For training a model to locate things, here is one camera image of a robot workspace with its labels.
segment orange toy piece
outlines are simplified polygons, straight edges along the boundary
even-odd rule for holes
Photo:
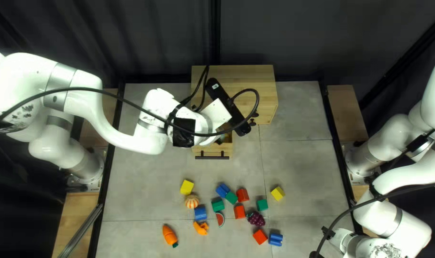
[[[198,197],[196,195],[188,195],[186,197],[186,201],[184,202],[186,204],[186,207],[189,209],[195,209],[197,208],[199,201],[198,201]]]
[[[268,237],[265,235],[265,233],[262,230],[258,230],[253,235],[253,238],[257,241],[259,245],[267,241]]]
[[[249,201],[248,191],[244,188],[241,188],[237,191],[237,197],[239,202]]]
[[[244,214],[244,206],[243,205],[235,206],[235,208],[233,209],[233,212],[235,213],[236,219],[246,218],[246,214]]]
[[[197,221],[194,221],[194,228],[198,234],[206,236],[208,235],[207,230],[209,229],[208,224],[203,222],[201,225],[198,225]]]
[[[178,246],[178,238],[176,238],[175,233],[169,228],[169,226],[163,225],[162,232],[167,244],[172,245],[173,248]]]

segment toy carrot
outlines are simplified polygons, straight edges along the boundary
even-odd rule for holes
[[[172,245],[173,248],[178,246],[178,238],[176,238],[173,230],[171,230],[167,225],[163,225],[162,232],[165,241],[167,241],[169,245]]]

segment toy watermelon slice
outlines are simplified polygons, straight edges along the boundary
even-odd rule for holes
[[[216,218],[217,218],[217,225],[219,227],[221,227],[222,225],[224,225],[225,222],[225,218],[224,215],[220,212],[216,212]]]

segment wooden drawer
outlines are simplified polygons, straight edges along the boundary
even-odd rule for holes
[[[224,151],[224,156],[229,156],[232,158],[233,154],[233,143],[232,143],[232,133],[227,133],[224,142],[220,145],[217,143],[211,143],[209,146],[194,146],[192,147],[192,152],[196,156],[200,156],[203,151],[204,156],[220,156],[221,151]]]
[[[205,66],[192,67],[191,92],[195,90],[204,68]],[[272,65],[210,66],[208,78],[212,77],[219,81],[230,97],[247,88],[255,89],[259,93],[260,101],[257,108],[259,117],[254,118],[254,121],[257,124],[270,124],[272,122],[278,108],[278,95]],[[191,100],[191,106],[200,104],[202,92],[203,89],[200,88]],[[211,102],[211,97],[205,93],[203,107]],[[255,96],[252,92],[244,93],[235,100],[235,104],[244,117],[250,113],[254,102]]]

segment drawer handle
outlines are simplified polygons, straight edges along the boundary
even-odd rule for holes
[[[195,159],[230,159],[230,157],[224,156],[224,151],[222,150],[220,156],[205,156],[204,151],[200,151],[200,156],[195,156]]]

